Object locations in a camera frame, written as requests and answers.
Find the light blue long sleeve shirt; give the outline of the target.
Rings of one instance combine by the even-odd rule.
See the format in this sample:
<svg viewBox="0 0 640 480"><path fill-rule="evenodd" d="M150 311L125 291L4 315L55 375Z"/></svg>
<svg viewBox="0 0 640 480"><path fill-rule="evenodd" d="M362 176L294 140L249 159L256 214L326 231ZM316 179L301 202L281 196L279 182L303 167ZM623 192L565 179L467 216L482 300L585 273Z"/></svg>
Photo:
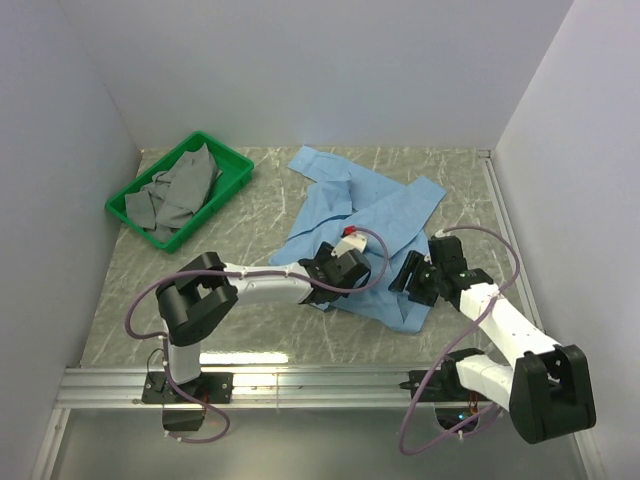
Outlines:
<svg viewBox="0 0 640 480"><path fill-rule="evenodd" d="M341 297L318 308L362 315L403 333L419 332L430 308L411 302L406 293L391 292L389 285L410 252L428 251L424 226L445 190L422 176L403 185L311 147L301 148L288 167L313 184L307 189L288 238L269 263L279 266L311 258L322 242L337 244L346 227L369 229L384 240L388 249L389 265L383 279L364 293Z"/></svg>

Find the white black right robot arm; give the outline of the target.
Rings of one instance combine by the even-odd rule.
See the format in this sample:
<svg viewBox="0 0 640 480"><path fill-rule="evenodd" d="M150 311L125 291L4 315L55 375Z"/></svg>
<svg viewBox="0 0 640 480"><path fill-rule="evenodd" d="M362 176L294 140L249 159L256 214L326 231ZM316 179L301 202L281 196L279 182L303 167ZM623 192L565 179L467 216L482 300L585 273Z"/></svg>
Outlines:
<svg viewBox="0 0 640 480"><path fill-rule="evenodd" d="M428 254L408 253L389 289L410 301L449 303L480 329L505 358L499 364L482 350L445 353L432 373L412 370L400 387L419 402L470 400L479 396L509 413L515 430L537 444L596 424L585 353L563 346L526 319L482 269L471 269L456 236L433 237Z"/></svg>

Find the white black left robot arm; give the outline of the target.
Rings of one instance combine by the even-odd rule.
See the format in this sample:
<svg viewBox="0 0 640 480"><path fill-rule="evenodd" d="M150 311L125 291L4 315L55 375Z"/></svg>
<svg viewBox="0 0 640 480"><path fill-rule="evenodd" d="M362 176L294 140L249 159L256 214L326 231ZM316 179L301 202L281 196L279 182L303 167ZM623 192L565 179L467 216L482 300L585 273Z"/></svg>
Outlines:
<svg viewBox="0 0 640 480"><path fill-rule="evenodd" d="M326 304L366 285L371 266L364 254L355 247L339 255L332 250L324 242L313 258L271 269L223 262L217 253L207 252L182 269L207 275L182 276L158 287L156 300L168 334L168 393L179 402L199 395L201 342L233 307Z"/></svg>

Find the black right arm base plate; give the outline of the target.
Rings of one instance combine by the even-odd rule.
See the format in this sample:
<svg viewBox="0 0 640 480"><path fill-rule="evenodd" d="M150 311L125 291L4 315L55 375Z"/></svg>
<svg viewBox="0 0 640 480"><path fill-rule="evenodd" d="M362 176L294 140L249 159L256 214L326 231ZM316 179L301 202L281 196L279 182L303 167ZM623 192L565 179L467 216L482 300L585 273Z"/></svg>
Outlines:
<svg viewBox="0 0 640 480"><path fill-rule="evenodd" d="M402 381L399 388L409 391L410 396L414 397L426 374L426 370L409 371L408 379ZM426 384L418 402L464 402L469 400L487 401L487 398L462 387L452 374L443 373L438 369Z"/></svg>

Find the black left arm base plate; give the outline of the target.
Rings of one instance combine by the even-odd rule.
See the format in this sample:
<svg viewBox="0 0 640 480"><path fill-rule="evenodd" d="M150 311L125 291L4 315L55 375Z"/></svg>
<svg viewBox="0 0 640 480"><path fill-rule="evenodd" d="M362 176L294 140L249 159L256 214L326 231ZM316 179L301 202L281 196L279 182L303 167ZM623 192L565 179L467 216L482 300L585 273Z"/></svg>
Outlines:
<svg viewBox="0 0 640 480"><path fill-rule="evenodd" d="M210 404L229 404L233 389L231 372L202 373L198 378L180 388L188 395ZM177 393L164 372L149 372L146 375L141 395L143 404L186 404L189 400Z"/></svg>

